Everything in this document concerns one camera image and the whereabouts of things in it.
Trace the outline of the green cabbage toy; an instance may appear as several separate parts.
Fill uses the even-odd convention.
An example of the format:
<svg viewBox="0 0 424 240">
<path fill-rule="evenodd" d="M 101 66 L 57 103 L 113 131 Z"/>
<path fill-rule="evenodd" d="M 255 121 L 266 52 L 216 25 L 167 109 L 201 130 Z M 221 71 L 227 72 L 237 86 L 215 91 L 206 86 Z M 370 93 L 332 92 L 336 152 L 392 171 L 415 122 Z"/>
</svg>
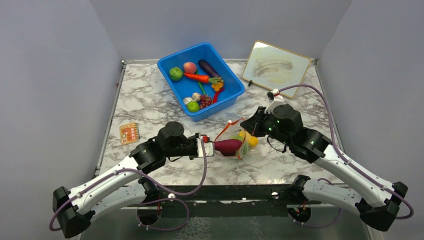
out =
<svg viewBox="0 0 424 240">
<path fill-rule="evenodd" d="M 241 142 L 240 148 L 236 151 L 235 156 L 241 159 L 243 156 L 247 155 L 250 149 L 249 143 L 245 135 L 240 132 L 238 135 L 233 135 L 232 139 L 239 140 Z"/>
</svg>

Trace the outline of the purple sweet potato toy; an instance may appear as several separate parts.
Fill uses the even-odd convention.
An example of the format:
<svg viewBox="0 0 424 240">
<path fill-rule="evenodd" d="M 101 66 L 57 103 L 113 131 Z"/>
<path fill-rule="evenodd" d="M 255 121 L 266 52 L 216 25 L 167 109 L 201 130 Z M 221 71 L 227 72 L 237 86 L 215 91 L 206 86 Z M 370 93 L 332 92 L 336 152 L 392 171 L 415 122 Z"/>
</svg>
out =
<svg viewBox="0 0 424 240">
<path fill-rule="evenodd" d="M 225 139 L 214 142 L 214 148 L 222 156 L 234 157 L 242 142 L 236 139 Z"/>
</svg>

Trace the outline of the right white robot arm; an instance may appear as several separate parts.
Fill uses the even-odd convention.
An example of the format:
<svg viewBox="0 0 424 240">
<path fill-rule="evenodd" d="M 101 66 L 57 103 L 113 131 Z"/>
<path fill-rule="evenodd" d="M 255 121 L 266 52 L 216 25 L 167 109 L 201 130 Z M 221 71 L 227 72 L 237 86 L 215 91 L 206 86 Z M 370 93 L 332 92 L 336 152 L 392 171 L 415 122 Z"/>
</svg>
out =
<svg viewBox="0 0 424 240">
<path fill-rule="evenodd" d="M 357 164 L 330 138 L 305 127 L 301 114 L 289 104 L 279 105 L 270 113 L 260 106 L 240 126 L 254 137 L 270 137 L 283 143 L 296 157 L 327 170 L 349 186 L 341 188 L 298 175 L 288 190 L 292 202 L 331 204 L 359 215 L 366 225 L 381 232 L 392 226 L 408 187 L 400 181 L 384 180 Z"/>
</svg>

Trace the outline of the clear zip bag orange zipper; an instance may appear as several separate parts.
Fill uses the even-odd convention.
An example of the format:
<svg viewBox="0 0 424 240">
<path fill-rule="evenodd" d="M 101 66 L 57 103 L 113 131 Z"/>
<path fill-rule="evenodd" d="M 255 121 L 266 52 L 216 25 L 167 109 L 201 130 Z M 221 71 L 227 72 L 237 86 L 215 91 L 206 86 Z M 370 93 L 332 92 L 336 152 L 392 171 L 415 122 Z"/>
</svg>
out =
<svg viewBox="0 0 424 240">
<path fill-rule="evenodd" d="M 228 120 L 226 126 L 214 139 L 215 153 L 222 157 L 242 159 L 259 143 L 257 137 L 250 135 L 241 123 L 244 118 Z"/>
</svg>

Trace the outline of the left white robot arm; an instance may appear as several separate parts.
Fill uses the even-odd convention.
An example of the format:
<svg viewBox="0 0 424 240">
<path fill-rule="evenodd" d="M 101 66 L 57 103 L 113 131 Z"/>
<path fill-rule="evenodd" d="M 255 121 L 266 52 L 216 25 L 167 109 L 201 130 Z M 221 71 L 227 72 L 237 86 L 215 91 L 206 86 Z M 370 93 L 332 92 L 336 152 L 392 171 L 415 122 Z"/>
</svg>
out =
<svg viewBox="0 0 424 240">
<path fill-rule="evenodd" d="M 180 192 L 161 185 L 149 173 L 163 167 L 167 160 L 181 157 L 203 158 L 215 154 L 215 144 L 207 135 L 184 135 L 181 123 L 172 121 L 157 136 L 138 144 L 123 160 L 103 174 L 79 186 L 63 186 L 53 192 L 52 232 L 62 231 L 66 239 L 84 232 L 100 216 L 135 204 L 152 205 L 160 189 L 174 195 Z"/>
</svg>

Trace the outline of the green artichoke toy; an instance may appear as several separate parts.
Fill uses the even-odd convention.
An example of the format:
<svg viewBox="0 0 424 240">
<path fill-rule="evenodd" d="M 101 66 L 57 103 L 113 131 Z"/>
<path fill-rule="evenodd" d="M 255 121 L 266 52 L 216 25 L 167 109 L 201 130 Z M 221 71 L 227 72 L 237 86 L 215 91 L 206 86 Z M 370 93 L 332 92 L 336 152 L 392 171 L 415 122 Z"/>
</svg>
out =
<svg viewBox="0 0 424 240">
<path fill-rule="evenodd" d="M 179 67 L 173 67 L 169 70 L 169 77 L 172 81 L 179 81 L 184 77 L 184 71 Z"/>
</svg>

